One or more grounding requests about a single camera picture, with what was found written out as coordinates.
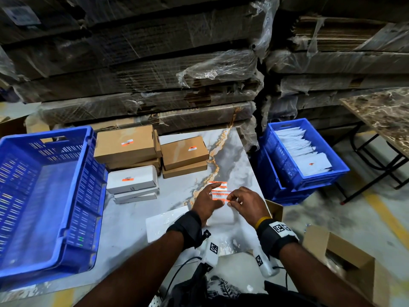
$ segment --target yellow floor line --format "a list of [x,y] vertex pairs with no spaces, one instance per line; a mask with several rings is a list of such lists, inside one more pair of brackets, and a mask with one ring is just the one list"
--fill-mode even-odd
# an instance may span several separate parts
[[52,307],[71,307],[74,303],[74,292],[74,288],[56,292]]
[[[357,181],[357,187],[361,188],[366,185],[366,182],[362,179],[358,173],[351,170],[351,173],[355,175]],[[371,189],[366,190],[362,193],[366,201],[370,206],[378,213],[382,221],[390,228],[390,230],[396,235],[400,242],[409,250],[409,232],[406,228],[399,222],[399,220],[392,214],[389,208],[381,200],[381,198],[376,195]]]

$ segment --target right hand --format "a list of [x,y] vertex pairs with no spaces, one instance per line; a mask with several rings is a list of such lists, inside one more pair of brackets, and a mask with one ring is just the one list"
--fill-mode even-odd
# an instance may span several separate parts
[[255,227],[262,217],[270,217],[265,202],[256,192],[241,186],[228,195],[228,206],[235,208],[238,213]]

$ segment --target blue plastic crate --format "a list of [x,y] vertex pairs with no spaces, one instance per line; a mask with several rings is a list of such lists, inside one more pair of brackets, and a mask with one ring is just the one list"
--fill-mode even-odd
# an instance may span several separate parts
[[[331,171],[309,176],[304,176],[301,173],[293,158],[289,155],[289,152],[274,132],[276,130],[293,127],[305,129],[304,139],[311,141],[312,146],[316,147],[316,152],[323,152],[327,155],[327,158],[332,165]],[[342,159],[305,118],[287,122],[269,123],[264,134],[263,146],[266,148],[277,171],[294,190],[309,190],[311,188],[331,185],[341,175],[344,175],[349,171],[347,165],[345,165]]]
[[297,191],[287,187],[285,182],[280,180],[265,148],[261,148],[258,151],[256,159],[255,174],[264,198],[284,206],[294,205],[307,199],[316,190],[314,188]]
[[3,283],[94,266],[108,177],[93,157],[95,142],[89,126],[0,140]]

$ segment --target white marble tabletop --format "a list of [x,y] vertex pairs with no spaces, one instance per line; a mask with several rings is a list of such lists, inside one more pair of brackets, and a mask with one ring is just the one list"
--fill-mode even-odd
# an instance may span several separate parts
[[[198,135],[203,137],[210,152],[206,171],[168,179],[160,176],[160,194],[156,200],[116,205],[112,195],[107,193],[99,249],[93,269],[22,289],[3,290],[0,302],[99,283],[128,257],[148,245],[146,218],[193,204],[208,181],[227,181],[228,190],[246,186],[263,197],[235,128],[165,135],[160,137],[160,143],[166,144]],[[231,213],[226,209],[231,208],[225,205],[217,213],[220,216],[225,212]],[[208,227],[212,235],[219,239],[221,255],[245,252],[259,244],[255,230],[236,211],[235,213],[234,224]],[[198,255],[197,250],[188,249],[181,254],[176,264],[195,255]]]

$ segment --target wire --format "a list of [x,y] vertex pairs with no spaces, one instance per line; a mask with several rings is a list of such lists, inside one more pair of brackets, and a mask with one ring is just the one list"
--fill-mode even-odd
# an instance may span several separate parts
[[[273,269],[276,269],[276,268],[285,269],[284,267],[273,266]],[[288,291],[288,272],[287,271],[285,271],[285,287],[286,287],[286,289]]]
[[167,296],[167,294],[168,294],[168,292],[169,292],[169,289],[171,288],[172,282],[173,282],[173,280],[175,279],[177,273],[181,270],[181,268],[182,268],[183,266],[185,266],[185,264],[187,264],[188,262],[190,262],[190,261],[193,260],[193,259],[202,260],[202,258],[201,258],[200,256],[194,256],[194,257],[188,259],[185,263],[183,263],[183,264],[179,267],[179,269],[176,271],[176,273],[173,275],[173,278],[172,278],[172,280],[171,280],[171,283],[169,283],[169,286],[168,286],[168,289],[166,290],[166,293],[165,293],[164,298],[166,298],[166,296]]

